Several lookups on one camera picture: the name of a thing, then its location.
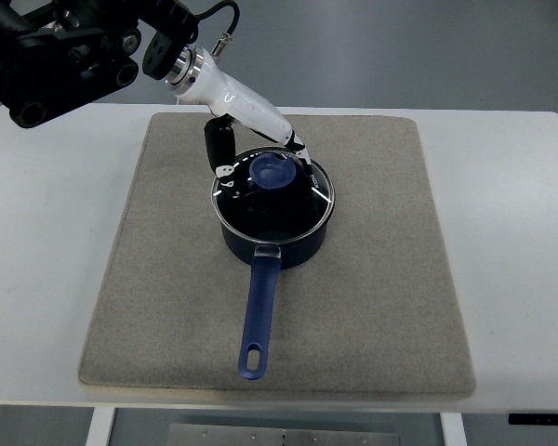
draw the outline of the blue lid knob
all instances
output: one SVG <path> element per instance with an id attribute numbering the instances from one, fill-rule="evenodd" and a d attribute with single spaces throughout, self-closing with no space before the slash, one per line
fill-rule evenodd
<path id="1" fill-rule="evenodd" d="M 257 156 L 248 169 L 252 181 L 266 190 L 284 188 L 296 177 L 296 165 L 291 158 L 275 153 Z"/>

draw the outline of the handle hole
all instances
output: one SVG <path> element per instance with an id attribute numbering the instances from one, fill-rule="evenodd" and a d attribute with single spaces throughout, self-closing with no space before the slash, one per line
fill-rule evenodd
<path id="1" fill-rule="evenodd" d="M 246 368 L 250 372 L 256 372 L 259 368 L 260 362 L 260 350 L 258 346 L 252 346 L 248 351 L 248 357 L 246 358 Z"/>

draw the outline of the mat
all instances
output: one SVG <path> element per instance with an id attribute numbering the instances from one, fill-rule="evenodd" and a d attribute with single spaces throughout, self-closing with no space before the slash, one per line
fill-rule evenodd
<path id="1" fill-rule="evenodd" d="M 237 372 L 250 268 L 210 200 L 201 113 L 149 125 L 79 366 L 93 391 L 217 400 L 456 400 L 472 362 L 413 121 L 289 116 L 332 178 L 320 251 L 282 271 L 266 374 Z M 269 142 L 234 126 L 238 150 Z"/>

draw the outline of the pan handle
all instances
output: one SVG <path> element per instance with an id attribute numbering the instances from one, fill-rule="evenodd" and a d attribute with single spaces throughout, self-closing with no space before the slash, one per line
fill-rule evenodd
<path id="1" fill-rule="evenodd" d="M 272 305 L 281 269 L 281 248 L 274 245 L 257 246 L 250 265 L 250 292 L 238 370 L 246 379 L 259 379 L 267 369 Z"/>

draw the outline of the blue handle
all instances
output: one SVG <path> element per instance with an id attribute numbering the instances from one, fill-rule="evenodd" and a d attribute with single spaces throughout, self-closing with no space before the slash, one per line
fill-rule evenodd
<path id="1" fill-rule="evenodd" d="M 281 269 L 281 257 L 254 255 L 250 264 L 252 275 L 238 370 L 246 379 L 259 379 L 267 369 L 272 303 Z M 255 364 L 256 368 L 249 369 L 248 365 L 251 364 L 248 364 L 248 357 L 252 351 L 257 351 L 259 354 L 258 364 Z"/>

